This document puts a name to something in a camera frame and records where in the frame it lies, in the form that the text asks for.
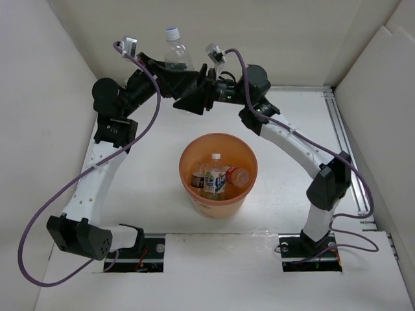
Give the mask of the clear bottle blue cap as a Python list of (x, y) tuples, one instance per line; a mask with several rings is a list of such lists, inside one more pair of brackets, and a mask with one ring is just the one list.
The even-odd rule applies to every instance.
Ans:
[(168, 69), (193, 71), (194, 66), (191, 55), (181, 42), (177, 27), (165, 29), (167, 47), (164, 52), (164, 62)]

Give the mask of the pepsi label clear bottle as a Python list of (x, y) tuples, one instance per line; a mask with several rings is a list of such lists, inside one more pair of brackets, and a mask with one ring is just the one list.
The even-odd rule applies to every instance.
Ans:
[(204, 193), (205, 167), (205, 163), (197, 162), (191, 170), (190, 188), (199, 196), (203, 196)]

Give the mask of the lemon label clear bottle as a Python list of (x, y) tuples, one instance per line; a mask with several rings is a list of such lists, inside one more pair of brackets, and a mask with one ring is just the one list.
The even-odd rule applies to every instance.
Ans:
[(209, 200), (225, 200), (226, 175), (220, 154), (212, 154), (205, 168), (204, 197)]

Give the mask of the red label clear bottle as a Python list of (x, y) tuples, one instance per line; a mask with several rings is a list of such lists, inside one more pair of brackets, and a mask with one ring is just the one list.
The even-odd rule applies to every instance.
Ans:
[(250, 181), (249, 171), (245, 168), (237, 167), (234, 165), (225, 166), (226, 182), (238, 187), (245, 188)]

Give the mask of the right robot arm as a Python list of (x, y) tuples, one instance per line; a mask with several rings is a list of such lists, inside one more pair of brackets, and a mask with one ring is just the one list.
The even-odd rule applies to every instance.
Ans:
[(346, 152), (330, 154), (302, 139), (280, 110), (267, 100), (265, 95), (269, 89), (267, 73), (258, 65), (249, 65), (238, 82), (215, 81), (213, 71), (203, 69), (198, 87), (173, 106), (202, 115), (214, 102), (240, 104), (244, 107), (239, 112), (242, 123), (281, 148), (306, 170), (312, 179), (306, 191), (311, 205), (300, 232), (300, 247), (305, 254), (315, 255), (327, 244), (329, 223), (351, 185), (351, 157)]

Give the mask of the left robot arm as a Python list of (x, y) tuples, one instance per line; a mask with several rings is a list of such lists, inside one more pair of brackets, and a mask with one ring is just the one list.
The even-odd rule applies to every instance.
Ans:
[(144, 53), (137, 56), (145, 68), (136, 70), (121, 87), (111, 78), (98, 79), (91, 90), (97, 112), (97, 131), (93, 136), (86, 174), (60, 216), (50, 216), (46, 228), (58, 248), (67, 253), (102, 260), (113, 250), (114, 232), (100, 226), (101, 208), (112, 180), (127, 157), (138, 123), (130, 115), (156, 92), (179, 99), (198, 78), (183, 64), (169, 69), (164, 62)]

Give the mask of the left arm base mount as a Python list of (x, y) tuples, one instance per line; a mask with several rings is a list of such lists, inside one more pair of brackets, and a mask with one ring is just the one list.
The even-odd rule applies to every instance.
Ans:
[(162, 273), (165, 237), (163, 234), (139, 233), (135, 246), (120, 249), (117, 259), (115, 252), (108, 254), (104, 260), (103, 272)]

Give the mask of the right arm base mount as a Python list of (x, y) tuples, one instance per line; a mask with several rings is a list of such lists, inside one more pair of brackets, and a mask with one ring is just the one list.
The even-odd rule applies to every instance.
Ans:
[(333, 233), (318, 246), (300, 234), (281, 234), (274, 252), (281, 257), (283, 272), (342, 272), (338, 251), (330, 248), (335, 242)]

